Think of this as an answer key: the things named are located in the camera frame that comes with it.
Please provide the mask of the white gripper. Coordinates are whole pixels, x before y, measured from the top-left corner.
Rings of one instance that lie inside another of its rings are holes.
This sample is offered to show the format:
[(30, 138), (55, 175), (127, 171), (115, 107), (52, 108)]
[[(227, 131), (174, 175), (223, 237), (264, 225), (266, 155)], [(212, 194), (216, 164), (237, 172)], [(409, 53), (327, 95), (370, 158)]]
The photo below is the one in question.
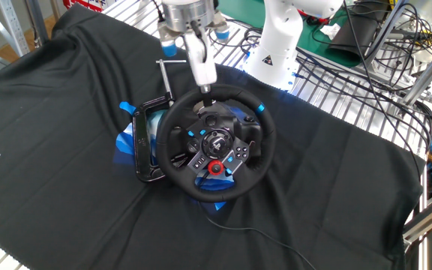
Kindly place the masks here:
[(217, 81), (217, 71), (213, 58), (212, 48), (209, 46), (206, 33), (198, 38), (193, 32), (187, 32), (183, 35), (184, 45), (193, 77), (202, 94), (202, 103), (204, 107), (212, 105), (211, 84)]

